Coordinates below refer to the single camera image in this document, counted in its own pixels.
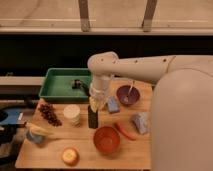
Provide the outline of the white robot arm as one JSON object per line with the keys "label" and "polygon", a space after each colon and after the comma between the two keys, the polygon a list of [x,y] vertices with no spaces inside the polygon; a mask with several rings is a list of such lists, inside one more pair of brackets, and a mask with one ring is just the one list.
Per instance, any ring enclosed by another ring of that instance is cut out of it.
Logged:
{"label": "white robot arm", "polygon": [[102,103],[113,76],[154,86],[150,108],[152,171],[213,171],[213,55],[121,59],[91,56],[90,95]]}

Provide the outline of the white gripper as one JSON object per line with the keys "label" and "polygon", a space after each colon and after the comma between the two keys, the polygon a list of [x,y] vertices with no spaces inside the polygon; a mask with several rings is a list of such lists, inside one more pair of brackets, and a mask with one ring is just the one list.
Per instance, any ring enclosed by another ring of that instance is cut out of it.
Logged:
{"label": "white gripper", "polygon": [[89,104],[93,112],[99,110],[99,106],[104,106],[109,97],[109,87],[111,78],[108,76],[92,76],[90,83],[89,93]]}

